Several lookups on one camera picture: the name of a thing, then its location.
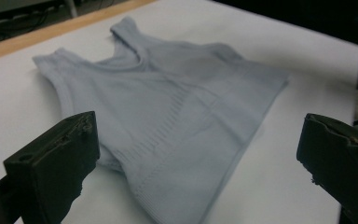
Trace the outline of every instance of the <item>cable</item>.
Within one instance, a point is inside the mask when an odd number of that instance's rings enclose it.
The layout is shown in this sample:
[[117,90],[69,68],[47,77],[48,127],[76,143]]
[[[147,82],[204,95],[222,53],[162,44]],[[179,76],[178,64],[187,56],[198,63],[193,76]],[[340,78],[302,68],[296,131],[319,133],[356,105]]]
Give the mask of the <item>cable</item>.
[[42,25],[46,21],[47,18],[48,18],[48,10],[45,10],[45,11],[43,11],[43,14],[40,16],[40,18],[37,20],[37,22],[33,25],[22,26],[22,27],[17,27],[17,28],[0,28],[0,32],[2,32],[2,31],[3,32],[16,32],[16,31],[29,29],[28,31],[24,32],[24,33],[29,33],[29,32],[32,32],[38,26]]
[[98,7],[98,10],[100,10],[102,6],[103,6],[103,0],[100,0],[100,6]]
[[112,0],[112,2],[110,3],[110,5],[107,6],[107,7],[111,7],[114,3],[115,3],[115,0]]

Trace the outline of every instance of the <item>light blue tank top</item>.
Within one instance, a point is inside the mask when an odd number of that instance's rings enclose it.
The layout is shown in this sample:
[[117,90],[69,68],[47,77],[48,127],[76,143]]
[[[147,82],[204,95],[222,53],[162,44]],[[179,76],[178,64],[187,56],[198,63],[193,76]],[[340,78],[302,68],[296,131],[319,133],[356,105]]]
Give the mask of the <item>light blue tank top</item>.
[[34,57],[64,118],[94,110],[99,163],[123,172],[160,224],[201,223],[249,145],[287,74],[224,44],[112,26],[115,55],[92,63],[66,49]]

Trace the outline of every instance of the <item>ribbed texture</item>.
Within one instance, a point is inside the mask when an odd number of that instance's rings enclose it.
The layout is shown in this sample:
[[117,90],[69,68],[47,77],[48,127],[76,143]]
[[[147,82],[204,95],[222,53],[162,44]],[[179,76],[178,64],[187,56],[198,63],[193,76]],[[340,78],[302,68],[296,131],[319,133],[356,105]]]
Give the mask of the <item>ribbed texture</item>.
[[143,35],[130,18],[111,31],[111,59],[59,49],[35,62],[65,113],[95,110],[100,163],[125,174],[158,224],[201,223],[287,74],[227,45]]

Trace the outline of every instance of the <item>knit fabric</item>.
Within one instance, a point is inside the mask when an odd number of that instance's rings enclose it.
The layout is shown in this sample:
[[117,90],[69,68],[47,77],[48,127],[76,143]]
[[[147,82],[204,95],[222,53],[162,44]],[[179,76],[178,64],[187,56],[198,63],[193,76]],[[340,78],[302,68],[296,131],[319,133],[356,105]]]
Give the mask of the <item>knit fabric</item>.
[[89,62],[66,49],[34,57],[62,115],[94,110],[99,163],[123,172],[159,224],[201,223],[287,74],[224,44],[195,45],[115,24],[115,55]]

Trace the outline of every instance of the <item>neckline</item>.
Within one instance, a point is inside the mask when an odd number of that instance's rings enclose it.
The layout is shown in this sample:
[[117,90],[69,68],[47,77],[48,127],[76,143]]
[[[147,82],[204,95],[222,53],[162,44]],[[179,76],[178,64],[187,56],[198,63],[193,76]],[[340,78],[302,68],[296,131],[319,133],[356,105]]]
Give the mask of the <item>neckline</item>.
[[92,61],[90,61],[86,58],[83,58],[83,57],[79,56],[78,54],[76,54],[68,49],[65,49],[65,48],[59,48],[56,50],[55,53],[65,57],[72,63],[76,63],[76,65],[85,65],[87,67],[92,67],[92,68],[96,68],[96,69],[102,69],[102,70],[108,70],[108,71],[125,71],[125,70],[131,70],[131,69],[144,68],[146,65],[146,58],[147,58],[147,57],[143,56],[143,55],[145,55],[145,52],[143,50],[132,50],[132,52],[135,54],[135,56],[137,58],[137,62],[129,64],[129,65],[125,65],[125,66],[119,66],[119,65],[113,66],[113,65],[110,65],[109,63],[107,63],[111,60],[115,60],[116,57],[118,56],[117,53],[119,53],[119,51],[115,51],[114,56],[97,61],[97,62],[92,62]]
[[[111,32],[114,38],[115,46],[114,55],[112,57],[92,62],[65,48],[60,48],[56,50],[55,53],[64,56],[72,63],[76,63],[76,65],[86,65],[87,67],[102,70],[125,71],[144,68],[148,55],[145,47],[141,44],[143,42],[143,37],[134,20],[131,18],[124,18],[121,22],[111,27]],[[125,56],[127,52],[130,52],[135,56],[136,62],[123,66],[109,64],[109,61],[114,61],[120,56]]]

